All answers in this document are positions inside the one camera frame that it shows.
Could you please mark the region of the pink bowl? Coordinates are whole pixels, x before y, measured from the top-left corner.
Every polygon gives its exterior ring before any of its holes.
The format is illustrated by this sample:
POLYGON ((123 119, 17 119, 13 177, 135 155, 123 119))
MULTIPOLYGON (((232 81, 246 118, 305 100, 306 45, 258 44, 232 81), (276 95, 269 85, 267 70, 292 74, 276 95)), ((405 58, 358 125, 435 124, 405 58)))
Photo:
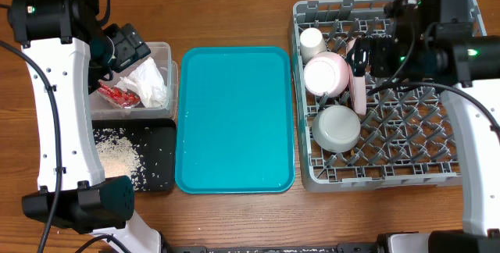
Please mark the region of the pink bowl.
POLYGON ((305 88, 315 96, 327 94, 336 97, 348 86, 348 70, 346 61, 339 54, 321 52, 304 68, 305 88))

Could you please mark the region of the white rice pile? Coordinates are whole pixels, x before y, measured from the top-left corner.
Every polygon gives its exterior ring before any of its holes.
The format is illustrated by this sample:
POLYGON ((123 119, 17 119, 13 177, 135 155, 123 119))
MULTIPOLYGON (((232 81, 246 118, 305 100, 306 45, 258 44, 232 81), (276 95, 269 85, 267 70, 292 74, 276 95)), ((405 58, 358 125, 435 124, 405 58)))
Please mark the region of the white rice pile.
POLYGON ((135 191, 166 191, 171 183, 162 174, 160 160, 153 158, 153 144, 145 141, 148 132, 148 128, 145 134, 131 128, 94 128, 98 157, 107 178, 127 176, 135 191))

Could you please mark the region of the pale green cup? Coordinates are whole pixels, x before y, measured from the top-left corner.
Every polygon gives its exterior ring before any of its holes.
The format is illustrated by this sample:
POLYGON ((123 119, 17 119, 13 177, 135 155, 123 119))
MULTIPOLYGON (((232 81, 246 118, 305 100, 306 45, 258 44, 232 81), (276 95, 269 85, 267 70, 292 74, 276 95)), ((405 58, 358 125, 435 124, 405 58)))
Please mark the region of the pale green cup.
POLYGON ((314 56, 327 51, 327 45, 321 31, 314 27, 302 31, 299 36, 299 42, 302 61, 305 64, 314 56))

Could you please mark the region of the grey bowl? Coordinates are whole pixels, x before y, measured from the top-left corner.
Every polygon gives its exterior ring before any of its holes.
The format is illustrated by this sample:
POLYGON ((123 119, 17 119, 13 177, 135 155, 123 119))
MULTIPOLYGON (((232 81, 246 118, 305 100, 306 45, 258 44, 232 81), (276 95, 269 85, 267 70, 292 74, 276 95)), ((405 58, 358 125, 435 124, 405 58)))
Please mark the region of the grey bowl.
POLYGON ((322 148, 342 153, 354 148, 359 140, 361 124, 357 114, 342 105, 332 105, 313 120, 312 135, 322 148))

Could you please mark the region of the red snack wrapper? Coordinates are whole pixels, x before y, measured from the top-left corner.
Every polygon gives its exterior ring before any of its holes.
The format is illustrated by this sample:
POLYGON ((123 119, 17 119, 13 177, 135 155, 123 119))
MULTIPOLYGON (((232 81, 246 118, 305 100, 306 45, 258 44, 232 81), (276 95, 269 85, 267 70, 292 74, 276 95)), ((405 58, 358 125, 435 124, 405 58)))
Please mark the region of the red snack wrapper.
POLYGON ((132 109, 141 102, 141 99, 135 93, 123 91, 118 87, 110 87, 102 82, 97 92, 111 105, 120 109, 132 109))

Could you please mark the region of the pink plate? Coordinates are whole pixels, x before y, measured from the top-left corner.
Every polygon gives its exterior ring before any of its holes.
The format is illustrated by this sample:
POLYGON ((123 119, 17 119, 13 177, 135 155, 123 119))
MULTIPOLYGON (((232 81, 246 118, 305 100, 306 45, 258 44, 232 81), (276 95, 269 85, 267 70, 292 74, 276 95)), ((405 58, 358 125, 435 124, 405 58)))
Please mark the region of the pink plate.
POLYGON ((366 81, 364 77, 354 77, 351 72, 349 74, 349 92, 353 110, 364 116, 366 114, 366 81))

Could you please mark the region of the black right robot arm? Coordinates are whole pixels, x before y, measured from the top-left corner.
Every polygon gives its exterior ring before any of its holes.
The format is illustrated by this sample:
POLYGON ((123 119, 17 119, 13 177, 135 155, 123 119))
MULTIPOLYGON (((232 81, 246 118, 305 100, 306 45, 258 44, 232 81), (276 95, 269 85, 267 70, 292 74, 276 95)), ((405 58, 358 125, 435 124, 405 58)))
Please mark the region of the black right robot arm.
POLYGON ((499 249, 499 39, 476 35, 469 0, 393 0, 387 37, 350 42, 352 74, 380 77, 380 91, 430 87, 450 122, 462 177, 460 230, 384 233, 377 252, 499 249))

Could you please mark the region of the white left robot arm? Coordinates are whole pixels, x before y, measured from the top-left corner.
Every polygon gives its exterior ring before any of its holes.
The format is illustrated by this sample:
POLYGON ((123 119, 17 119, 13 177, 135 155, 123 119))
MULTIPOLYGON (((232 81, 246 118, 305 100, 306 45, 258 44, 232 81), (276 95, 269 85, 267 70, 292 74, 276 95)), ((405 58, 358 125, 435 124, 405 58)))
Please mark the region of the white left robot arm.
POLYGON ((37 190, 26 217, 71 229, 123 252, 168 252, 170 245, 137 214, 127 176, 107 177, 93 136, 89 96, 102 81, 149 52, 131 25, 109 22, 99 0, 12 0, 7 19, 34 90, 40 143, 37 190))

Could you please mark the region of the white napkin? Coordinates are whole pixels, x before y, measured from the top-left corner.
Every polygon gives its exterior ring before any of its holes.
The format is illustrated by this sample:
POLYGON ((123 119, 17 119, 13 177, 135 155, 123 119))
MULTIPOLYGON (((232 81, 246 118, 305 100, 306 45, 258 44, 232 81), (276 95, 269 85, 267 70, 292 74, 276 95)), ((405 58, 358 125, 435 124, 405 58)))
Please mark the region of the white napkin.
POLYGON ((158 108, 169 101, 168 89, 153 58, 147 58, 127 77, 115 85, 123 91, 134 92, 145 108, 158 108))

